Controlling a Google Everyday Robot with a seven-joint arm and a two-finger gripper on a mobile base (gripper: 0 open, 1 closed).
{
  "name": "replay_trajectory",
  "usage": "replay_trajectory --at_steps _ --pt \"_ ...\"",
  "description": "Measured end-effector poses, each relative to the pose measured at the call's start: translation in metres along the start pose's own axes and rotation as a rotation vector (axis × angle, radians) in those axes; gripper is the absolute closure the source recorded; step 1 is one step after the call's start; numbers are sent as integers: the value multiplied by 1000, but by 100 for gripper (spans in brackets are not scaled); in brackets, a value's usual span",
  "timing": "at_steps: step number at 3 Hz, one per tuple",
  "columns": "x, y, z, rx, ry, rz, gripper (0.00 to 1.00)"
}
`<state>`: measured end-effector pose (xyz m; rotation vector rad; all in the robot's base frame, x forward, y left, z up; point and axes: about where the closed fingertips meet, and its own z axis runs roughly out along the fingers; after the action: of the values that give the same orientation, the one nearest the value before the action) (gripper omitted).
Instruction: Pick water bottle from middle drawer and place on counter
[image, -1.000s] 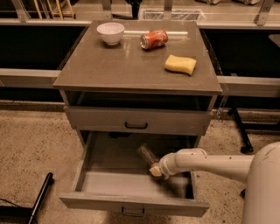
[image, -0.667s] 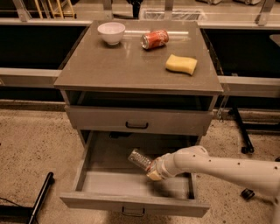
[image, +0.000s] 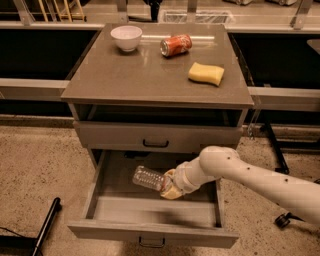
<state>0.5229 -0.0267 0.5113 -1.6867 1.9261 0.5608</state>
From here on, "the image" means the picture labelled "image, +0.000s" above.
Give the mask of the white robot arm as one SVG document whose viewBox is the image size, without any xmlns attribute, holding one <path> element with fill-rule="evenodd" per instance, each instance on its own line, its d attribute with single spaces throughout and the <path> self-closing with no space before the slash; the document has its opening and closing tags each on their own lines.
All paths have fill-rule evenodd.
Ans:
<svg viewBox="0 0 320 256">
<path fill-rule="evenodd" d="M 242 184 L 302 220 L 320 225 L 320 185 L 242 161 L 236 150 L 209 146 L 190 162 L 165 173 L 161 196 L 177 199 L 224 178 Z"/>
</svg>

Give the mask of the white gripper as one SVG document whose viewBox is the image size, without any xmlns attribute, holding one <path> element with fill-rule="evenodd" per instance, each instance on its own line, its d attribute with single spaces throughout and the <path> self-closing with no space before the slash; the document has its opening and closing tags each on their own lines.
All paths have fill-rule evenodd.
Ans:
<svg viewBox="0 0 320 256">
<path fill-rule="evenodd" d="M 201 168 L 199 158 L 190 162 L 183 162 L 176 169 L 164 173 L 165 177 L 173 180 L 175 186 L 165 189 L 160 195 L 168 200 L 180 198 L 183 194 L 190 194 L 198 190 L 203 184 L 216 180 L 213 175 L 206 174 Z"/>
</svg>

